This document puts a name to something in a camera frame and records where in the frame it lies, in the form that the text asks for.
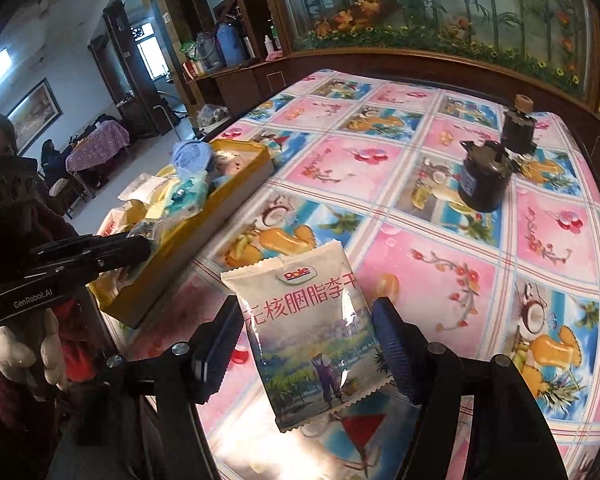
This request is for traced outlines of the white gloved left hand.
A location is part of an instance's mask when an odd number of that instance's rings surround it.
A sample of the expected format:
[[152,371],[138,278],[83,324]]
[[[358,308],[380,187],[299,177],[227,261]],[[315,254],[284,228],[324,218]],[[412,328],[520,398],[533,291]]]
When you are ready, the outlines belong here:
[[7,326],[0,326],[0,372],[12,382],[24,382],[26,371],[35,364],[43,367],[45,381],[66,390],[68,377],[64,352],[59,338],[55,313],[46,309],[43,315],[43,339],[34,349],[22,342]]

